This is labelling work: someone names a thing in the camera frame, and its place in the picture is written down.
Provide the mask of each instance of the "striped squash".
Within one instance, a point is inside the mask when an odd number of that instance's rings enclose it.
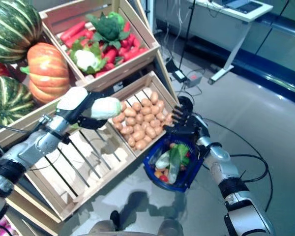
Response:
[[[15,63],[42,33],[39,13],[24,0],[0,0],[0,62]]]
[[[0,124],[8,125],[34,109],[28,88],[7,76],[0,76]]]

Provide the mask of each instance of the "tomato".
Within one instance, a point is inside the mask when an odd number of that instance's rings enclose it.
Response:
[[[167,178],[166,175],[162,175],[162,176],[160,176],[159,179],[160,179],[161,181],[163,181],[163,182],[168,182],[168,178]]]

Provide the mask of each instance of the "plastic basket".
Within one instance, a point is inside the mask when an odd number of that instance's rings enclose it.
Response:
[[[186,170],[179,172],[177,180],[174,184],[168,184],[155,175],[155,163],[161,154],[169,150],[169,144],[184,144],[189,148],[189,164],[186,167]],[[144,169],[147,173],[147,176],[155,183],[157,186],[171,191],[185,192],[187,188],[190,188],[191,183],[193,182],[196,174],[198,173],[203,160],[198,160],[198,157],[195,154],[194,145],[185,138],[175,136],[175,135],[165,135],[161,138],[149,151],[147,157],[144,159]]]

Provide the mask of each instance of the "green leaf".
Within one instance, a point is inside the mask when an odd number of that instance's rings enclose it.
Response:
[[[82,50],[83,47],[82,47],[82,45],[81,45],[81,41],[80,41],[80,40],[76,40],[76,41],[72,44],[71,49],[72,49],[73,51]]]
[[[107,58],[104,58],[103,60],[101,60],[101,62],[98,64],[97,68],[96,68],[96,72],[100,71],[107,63]]]
[[[114,46],[117,50],[119,50],[119,49],[121,48],[121,44],[120,44],[119,41],[110,41],[110,42],[108,43],[108,45],[110,45],[110,46]]]
[[[102,52],[104,52],[106,50],[107,46],[108,46],[108,43],[104,43],[104,45],[102,47]]]
[[[123,31],[121,31],[121,32],[119,33],[119,40],[124,40],[124,39],[126,39],[126,38],[129,36],[129,34],[130,34],[130,32],[123,32]]]
[[[97,42],[104,40],[104,37],[99,33],[99,32],[95,32],[93,39]]]
[[[87,70],[84,71],[84,72],[87,73],[87,74],[94,74],[96,71],[94,70],[93,67],[89,66],[89,67],[87,68]]]
[[[92,14],[87,14],[85,17],[89,19],[89,21],[92,23],[93,26],[95,26],[95,28],[97,27],[99,19],[96,16]]]
[[[90,51],[97,57],[101,58],[102,52],[99,49],[99,43],[95,42],[90,48]]]
[[[76,64],[76,63],[77,63],[77,59],[76,59],[76,57],[75,57],[75,52],[76,52],[76,51],[71,51],[71,53],[70,53],[70,58],[71,58],[71,60]]]

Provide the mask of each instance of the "person's foot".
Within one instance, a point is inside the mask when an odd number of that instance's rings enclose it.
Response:
[[[110,214],[110,219],[113,221],[114,225],[116,226],[116,231],[120,230],[120,214],[118,211],[114,210]]]

